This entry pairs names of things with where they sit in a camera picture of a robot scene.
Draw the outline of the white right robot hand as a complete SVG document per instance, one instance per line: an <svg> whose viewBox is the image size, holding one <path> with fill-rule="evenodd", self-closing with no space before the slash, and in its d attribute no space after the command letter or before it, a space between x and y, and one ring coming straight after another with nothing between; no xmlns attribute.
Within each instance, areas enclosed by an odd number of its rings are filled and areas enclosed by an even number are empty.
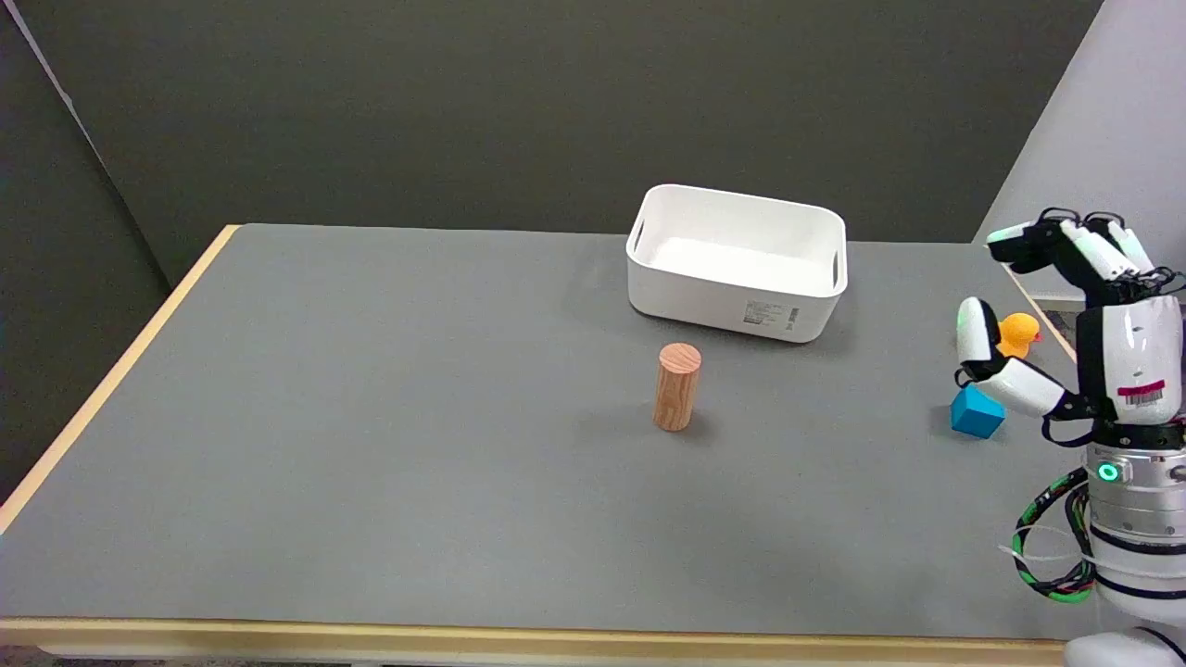
<svg viewBox="0 0 1186 667"><path fill-rule="evenodd" d="M1071 442L1127 450L1182 447L1182 319L1173 282L1116 214L1046 208L994 231L991 260L1013 273L1052 269L1084 296L1076 318L1079 385L1070 389L1018 354L1005 352L990 305L967 298L956 317L959 375L1006 409L1042 423L1089 421Z"/></svg>

